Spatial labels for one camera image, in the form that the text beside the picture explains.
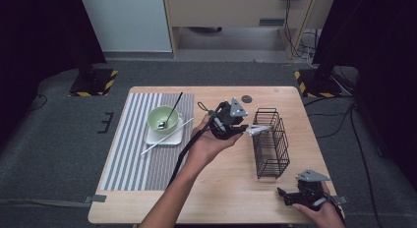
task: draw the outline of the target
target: white plate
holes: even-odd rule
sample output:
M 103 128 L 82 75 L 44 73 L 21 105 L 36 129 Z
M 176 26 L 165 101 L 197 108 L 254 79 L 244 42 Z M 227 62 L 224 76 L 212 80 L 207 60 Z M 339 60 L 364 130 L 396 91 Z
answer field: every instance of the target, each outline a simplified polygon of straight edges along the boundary
M 184 120 L 180 117 L 178 118 L 178 123 L 176 128 L 174 129 L 174 131 L 181 127 L 184 124 Z M 165 139 L 165 141 L 160 142 L 159 144 L 161 145 L 175 145 L 178 144 L 182 141 L 182 135 L 184 133 L 184 127 L 181 127 L 180 130 L 178 130 L 176 133 L 174 133 L 172 136 L 170 136 L 169 138 Z M 145 142 L 147 144 L 156 144 L 157 142 L 159 142 L 160 140 L 162 140 L 162 138 L 166 137 L 167 135 L 163 135 L 163 134 L 159 134 L 158 132 L 152 130 L 150 127 L 147 126 L 147 135 L 145 137 Z

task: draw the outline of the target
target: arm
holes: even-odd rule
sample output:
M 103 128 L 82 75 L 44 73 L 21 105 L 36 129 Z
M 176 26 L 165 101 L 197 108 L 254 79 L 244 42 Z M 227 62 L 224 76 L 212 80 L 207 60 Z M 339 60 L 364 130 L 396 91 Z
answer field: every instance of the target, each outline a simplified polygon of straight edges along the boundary
M 208 120 L 209 116 L 206 115 L 202 123 L 193 130 L 193 135 L 202 129 Z M 233 146 L 240 136 L 236 135 L 227 141 L 220 141 L 210 131 L 205 132 L 190 148 L 184 166 L 140 227 L 174 227 L 199 174 L 221 151 Z
M 329 194 L 328 186 L 322 182 L 323 190 Z M 344 228 L 343 222 L 340 220 L 334 206 L 330 202 L 325 202 L 319 211 L 314 211 L 302 204 L 293 204 L 295 209 L 304 213 L 307 217 L 312 219 L 319 228 Z

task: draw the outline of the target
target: white chopstick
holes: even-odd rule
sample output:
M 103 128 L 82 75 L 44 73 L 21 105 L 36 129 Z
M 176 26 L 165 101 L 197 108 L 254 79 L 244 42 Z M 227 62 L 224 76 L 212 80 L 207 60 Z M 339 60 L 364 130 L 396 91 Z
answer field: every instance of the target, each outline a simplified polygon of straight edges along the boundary
M 178 130 L 180 130 L 181 128 L 183 128 L 185 125 L 187 125 L 189 122 L 191 122 L 194 118 L 191 118 L 190 120 L 188 120 L 187 122 L 185 122 L 183 125 L 181 125 L 180 127 L 178 127 L 177 129 L 175 129 L 173 132 L 171 132 L 168 136 L 162 138 L 159 142 L 156 142 L 154 145 L 148 147 L 145 151 L 143 151 L 141 153 L 141 155 L 144 155 L 145 153 L 147 153 L 149 150 L 153 149 L 155 146 L 157 146 L 159 143 L 165 141 L 166 139 L 168 139 L 170 136 L 174 135 Z

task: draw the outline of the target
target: black wire basket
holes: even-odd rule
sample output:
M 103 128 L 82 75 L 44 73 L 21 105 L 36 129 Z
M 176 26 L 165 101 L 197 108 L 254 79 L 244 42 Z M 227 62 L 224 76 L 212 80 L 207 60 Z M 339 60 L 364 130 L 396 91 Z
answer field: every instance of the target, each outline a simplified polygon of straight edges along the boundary
M 282 175 L 289 164 L 288 140 L 276 108 L 259 108 L 254 125 L 270 126 L 269 131 L 252 136 L 258 179 Z

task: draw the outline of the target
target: black curtain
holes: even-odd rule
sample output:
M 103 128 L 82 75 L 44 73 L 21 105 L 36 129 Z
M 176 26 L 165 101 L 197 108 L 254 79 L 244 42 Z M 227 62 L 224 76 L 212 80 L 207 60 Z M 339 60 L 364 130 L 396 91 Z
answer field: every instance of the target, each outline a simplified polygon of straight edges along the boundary
M 334 0 L 314 63 L 359 71 L 355 99 L 383 156 L 417 188 L 417 0 Z
M 82 0 L 0 0 L 0 144 L 42 80 L 78 68 L 76 46 L 91 64 L 105 63 Z

